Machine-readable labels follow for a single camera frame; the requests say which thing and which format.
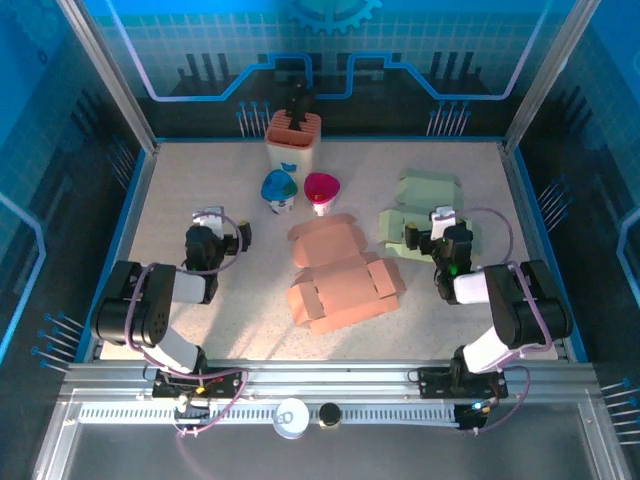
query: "gear logo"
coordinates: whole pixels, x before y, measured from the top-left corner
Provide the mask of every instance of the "gear logo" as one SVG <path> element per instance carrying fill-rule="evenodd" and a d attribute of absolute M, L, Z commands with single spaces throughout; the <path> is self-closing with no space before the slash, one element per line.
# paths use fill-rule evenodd
<path fill-rule="evenodd" d="M 288 10 L 301 28 L 344 34 L 348 27 L 360 27 L 363 20 L 371 18 L 372 10 L 381 6 L 381 0 L 292 0 Z"/>

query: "metal pin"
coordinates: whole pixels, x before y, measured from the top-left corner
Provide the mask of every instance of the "metal pin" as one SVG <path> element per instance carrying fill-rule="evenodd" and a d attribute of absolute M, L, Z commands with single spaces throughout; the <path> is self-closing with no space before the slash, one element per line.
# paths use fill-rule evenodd
<path fill-rule="evenodd" d="M 111 166 L 111 173 L 113 173 L 113 176 L 116 178 L 116 180 L 118 181 L 118 183 L 120 184 L 120 186 L 123 189 L 127 189 L 127 186 L 124 184 L 124 182 L 122 181 L 122 179 L 120 178 L 118 171 L 116 170 L 116 168 L 114 166 Z"/>
<path fill-rule="evenodd" d="M 40 368 L 53 368 L 54 370 L 58 370 L 59 372 L 68 373 L 66 369 L 51 365 L 46 360 L 40 360 Z"/>
<path fill-rule="evenodd" d="M 49 353 L 56 352 L 56 353 L 59 353 L 60 355 L 65 355 L 65 356 L 71 358 L 71 360 L 73 360 L 75 358 L 75 355 L 71 355 L 69 352 L 65 352 L 64 350 L 62 350 L 60 348 L 54 347 L 53 343 L 47 343 L 47 346 L 45 348 L 47 349 L 47 352 L 49 352 Z"/>
<path fill-rule="evenodd" d="M 253 132 L 253 136 L 257 137 L 256 126 L 253 124 L 253 112 L 249 112 L 247 115 L 249 116 L 249 124 L 251 125 L 251 131 Z"/>
<path fill-rule="evenodd" d="M 436 112 L 436 120 L 433 123 L 433 133 L 435 135 L 436 133 L 436 128 L 438 127 L 438 120 L 440 120 L 440 112 L 442 112 L 442 107 L 444 107 L 445 101 L 444 100 L 440 100 L 438 102 L 438 111 Z"/>
<path fill-rule="evenodd" d="M 251 102 L 251 106 L 253 107 L 253 114 L 256 118 L 256 123 L 258 122 L 258 102 Z"/>
<path fill-rule="evenodd" d="M 627 420 L 626 422 L 615 422 L 613 426 L 624 427 L 625 425 L 638 425 L 638 424 L 640 424 L 640 417 L 637 417 L 635 420 Z"/>
<path fill-rule="evenodd" d="M 44 321 L 45 322 L 51 322 L 51 323 L 55 323 L 56 325 L 61 326 L 62 328 L 64 328 L 65 330 L 69 330 L 70 332 L 75 333 L 78 336 L 82 335 L 82 332 L 79 332 L 78 330 L 76 330 L 75 328 L 71 328 L 69 325 L 65 325 L 64 323 L 62 323 L 60 320 L 56 320 L 55 318 L 53 318 L 52 315 L 45 313 L 44 314 Z"/>
<path fill-rule="evenodd" d="M 260 123 L 262 123 L 262 131 L 264 132 L 264 134 L 267 134 L 267 124 L 264 123 L 264 112 L 258 112 L 260 114 Z"/>
<path fill-rule="evenodd" d="M 462 121 L 462 125 L 460 126 L 460 130 L 458 130 L 458 136 L 459 137 L 462 136 L 462 132 L 464 132 L 464 129 L 467 126 L 467 120 L 469 120 L 470 116 L 471 116 L 471 112 L 469 110 L 464 112 L 464 120 Z"/>
<path fill-rule="evenodd" d="M 45 358 L 50 358 L 51 360 L 55 360 L 56 362 L 65 363 L 69 365 L 69 362 L 67 362 L 66 360 L 63 360 L 62 358 L 58 358 L 54 355 L 49 355 L 48 353 L 41 352 L 40 350 L 38 350 L 38 347 L 33 347 L 31 349 L 31 355 L 33 355 L 34 357 L 36 355 L 42 355 Z"/>
<path fill-rule="evenodd" d="M 82 330 L 84 330 L 84 325 L 82 325 L 80 322 L 76 322 L 75 320 L 70 319 L 64 314 L 64 312 L 58 312 L 58 320 L 66 320 L 67 322 L 72 323 L 76 327 L 80 327 Z"/>
<path fill-rule="evenodd" d="M 462 117 L 464 117 L 465 115 L 465 110 L 467 109 L 467 107 L 469 106 L 469 100 L 465 100 L 464 102 L 462 102 L 462 111 L 460 112 L 460 116 L 458 117 L 458 123 L 456 124 L 456 128 L 454 128 L 454 132 L 458 131 L 458 128 L 460 128 L 460 122 L 462 122 Z"/>
<path fill-rule="evenodd" d="M 547 195 L 547 192 L 551 189 L 551 187 L 553 187 L 556 183 L 558 182 L 557 179 L 552 179 L 551 182 L 549 183 L 549 185 L 547 185 L 547 188 L 545 188 L 542 193 L 538 196 L 538 204 L 540 204 L 540 200 L 542 200 L 542 197 Z"/>
<path fill-rule="evenodd" d="M 611 416 L 612 417 L 621 417 L 623 415 L 631 415 L 632 413 L 640 413 L 640 409 L 636 408 L 635 410 L 627 410 L 626 412 L 612 413 Z"/>
<path fill-rule="evenodd" d="M 451 132 L 453 132 L 453 126 L 456 124 L 456 119 L 460 116 L 460 112 L 453 112 L 453 121 L 451 122 L 451 126 L 449 127 L 449 131 L 446 133 L 448 137 L 451 136 Z"/>
<path fill-rule="evenodd" d="M 249 122 L 247 121 L 247 111 L 244 109 L 244 107 L 247 105 L 244 102 L 240 102 L 239 103 L 240 108 L 242 109 L 242 116 L 244 118 L 244 126 L 247 127 L 247 135 L 249 135 Z"/>
<path fill-rule="evenodd" d="M 116 141 L 116 143 L 118 144 L 118 146 L 120 147 L 120 150 L 122 151 L 122 154 L 125 157 L 127 157 L 127 159 L 129 160 L 129 163 L 132 166 L 135 165 L 136 159 L 133 158 L 133 155 L 131 155 L 131 152 L 129 151 L 129 149 L 125 145 L 124 140 L 122 140 L 121 138 L 118 138 L 116 135 L 114 135 L 113 138 Z"/>
<path fill-rule="evenodd" d="M 540 207 L 540 209 L 542 209 L 549 202 L 549 200 L 553 200 L 558 195 L 562 195 L 562 192 L 558 190 L 559 186 L 559 183 L 555 184 L 553 188 L 551 188 L 551 190 L 549 190 L 546 194 L 544 194 L 544 196 L 542 196 L 540 200 L 538 200 L 538 207 Z"/>
<path fill-rule="evenodd" d="M 620 392 L 620 393 L 612 393 L 611 395 L 607 395 L 603 398 L 615 398 L 615 397 L 621 397 L 622 395 L 629 395 L 631 393 L 636 393 L 636 392 L 640 392 L 640 388 L 634 388 L 633 390 L 626 390 L 624 392 Z"/>
<path fill-rule="evenodd" d="M 240 125 L 240 133 L 242 133 L 242 138 L 245 138 L 244 127 L 242 126 L 242 112 L 236 112 L 236 117 L 238 117 L 238 125 Z"/>
<path fill-rule="evenodd" d="M 122 170 L 122 167 L 120 165 L 116 164 L 116 162 L 114 162 L 111 159 L 111 155 L 107 154 L 107 159 L 111 163 L 111 167 L 113 167 L 113 169 L 115 169 L 118 172 L 118 174 L 120 175 L 120 178 L 126 184 L 129 181 L 129 178 L 127 177 L 127 175 Z"/>
<path fill-rule="evenodd" d="M 76 349 L 76 347 L 74 347 L 73 345 L 69 345 L 67 342 L 63 342 L 62 340 L 52 337 L 51 335 L 47 335 L 44 330 L 38 330 L 38 338 L 46 338 L 48 340 L 51 340 L 52 342 L 56 342 L 58 345 L 62 345 L 63 347 L 71 348 L 72 350 Z"/>
<path fill-rule="evenodd" d="M 444 125 L 444 134 L 447 134 L 447 130 L 449 129 L 449 122 L 451 121 L 451 117 L 453 116 L 453 107 L 458 104 L 455 100 L 451 102 L 451 110 L 449 110 L 449 116 L 447 117 L 447 123 Z"/>
<path fill-rule="evenodd" d="M 61 337 L 66 338 L 67 340 L 71 340 L 72 342 L 79 343 L 77 338 L 72 337 L 71 335 L 67 335 L 67 334 L 66 334 L 66 333 L 64 333 L 64 332 L 61 332 L 61 331 L 60 331 L 60 329 L 59 329 L 58 327 L 53 327 L 53 328 L 51 329 L 51 332 L 53 332 L 53 334 L 54 334 L 54 335 L 60 335 Z"/>
<path fill-rule="evenodd" d="M 549 208 L 549 210 L 542 212 L 542 219 L 545 223 L 548 223 L 548 221 L 556 214 L 556 212 L 558 212 L 558 209 L 564 207 L 564 200 L 562 200 L 562 198 L 559 198 L 559 200 L 560 201 L 557 202 L 553 207 Z"/>
<path fill-rule="evenodd" d="M 630 386 L 631 386 L 631 382 L 629 381 L 629 379 L 628 378 L 623 378 L 620 383 L 607 385 L 606 387 L 602 387 L 600 389 L 600 391 L 604 392 L 606 390 L 611 390 L 612 388 L 618 388 L 618 387 L 629 388 Z"/>
<path fill-rule="evenodd" d="M 262 102 L 264 109 L 267 112 L 267 125 L 271 125 L 271 114 L 269 113 L 269 102 Z"/>
<path fill-rule="evenodd" d="M 543 205 L 540 206 L 540 211 L 544 215 L 545 212 L 548 212 L 561 200 L 562 200 L 562 192 L 560 190 L 556 190 L 555 193 L 552 195 L 552 198 L 547 200 Z"/>
<path fill-rule="evenodd" d="M 120 155 L 121 151 L 117 149 L 113 143 L 109 144 L 109 148 L 111 149 L 113 154 L 116 156 L 116 158 L 120 160 L 120 165 L 122 166 L 122 168 L 126 172 L 128 172 L 129 175 L 133 173 L 133 168 L 131 167 L 127 159 L 123 155 Z"/>
<path fill-rule="evenodd" d="M 565 210 L 562 213 L 562 216 L 559 219 L 557 219 L 552 225 L 549 226 L 549 228 L 547 229 L 547 233 L 551 233 L 551 230 L 556 228 L 560 224 L 560 222 L 562 222 L 562 220 L 564 220 L 568 216 L 569 216 L 569 212 Z"/>
<path fill-rule="evenodd" d="M 551 225 L 553 223 L 553 221 L 556 219 L 556 217 L 558 217 L 561 213 L 567 211 L 567 208 L 569 208 L 569 206 L 573 203 L 573 198 L 570 198 L 566 204 L 564 204 L 559 210 L 556 211 L 556 213 L 551 216 L 548 215 L 547 218 L 545 218 L 544 223 L 546 223 L 547 225 Z"/>
<path fill-rule="evenodd" d="M 563 173 L 560 178 L 554 178 L 551 183 L 544 189 L 544 191 L 538 197 L 538 205 L 542 205 L 543 202 L 549 199 L 551 195 L 561 184 L 567 179 L 567 176 Z"/>
<path fill-rule="evenodd" d="M 433 124 L 433 117 L 435 116 L 436 116 L 436 111 L 431 110 L 431 112 L 429 112 L 429 125 L 427 125 L 427 133 L 424 134 L 425 137 L 428 137 L 429 133 L 431 133 L 431 125 Z"/>
<path fill-rule="evenodd" d="M 438 127 L 438 133 L 437 135 L 440 136 L 440 132 L 442 132 L 442 126 L 444 125 L 445 122 L 445 115 L 447 116 L 447 118 L 449 118 L 449 110 L 444 110 L 442 112 L 442 117 L 440 118 L 440 126 Z"/>
<path fill-rule="evenodd" d="M 626 402 L 618 402 L 618 403 L 612 403 L 611 405 L 607 405 L 607 408 L 622 407 L 623 405 L 631 405 L 632 407 L 637 407 L 638 400 L 636 400 L 636 397 L 631 397 Z"/>

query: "white cap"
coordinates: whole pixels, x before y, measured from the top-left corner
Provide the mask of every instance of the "white cap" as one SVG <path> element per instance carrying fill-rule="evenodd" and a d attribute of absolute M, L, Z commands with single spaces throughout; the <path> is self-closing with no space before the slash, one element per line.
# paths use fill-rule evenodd
<path fill-rule="evenodd" d="M 287 398 L 276 409 L 273 427 L 282 437 L 294 440 L 309 426 L 309 409 L 302 400 Z"/>

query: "cardboard box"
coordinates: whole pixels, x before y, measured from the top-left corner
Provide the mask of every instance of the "cardboard box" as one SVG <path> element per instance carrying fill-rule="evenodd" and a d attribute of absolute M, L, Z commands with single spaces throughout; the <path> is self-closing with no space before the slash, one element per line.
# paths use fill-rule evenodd
<path fill-rule="evenodd" d="M 409 250 L 404 241 L 404 227 L 414 223 L 418 230 L 431 230 L 431 212 L 437 207 L 450 205 L 463 208 L 462 184 L 458 177 L 442 172 L 426 172 L 407 168 L 400 172 L 395 201 L 398 205 L 378 216 L 378 241 L 384 243 L 385 254 L 411 260 L 431 262 L 431 255 L 420 250 Z M 473 253 L 480 252 L 481 241 L 471 221 L 465 219 L 474 232 Z"/>
<path fill-rule="evenodd" d="M 348 214 L 333 215 L 289 231 L 293 261 L 304 270 L 287 290 L 287 300 L 296 325 L 309 325 L 314 334 L 400 308 L 405 285 L 397 265 L 364 252 L 367 240 L 355 221 Z"/>

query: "black knob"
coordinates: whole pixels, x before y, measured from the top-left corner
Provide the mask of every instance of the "black knob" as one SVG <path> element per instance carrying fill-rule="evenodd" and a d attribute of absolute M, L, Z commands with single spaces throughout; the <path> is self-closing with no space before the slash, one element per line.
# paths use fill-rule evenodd
<path fill-rule="evenodd" d="M 321 427 L 334 427 L 340 423 L 342 412 L 335 403 L 325 403 L 320 407 L 318 420 Z"/>

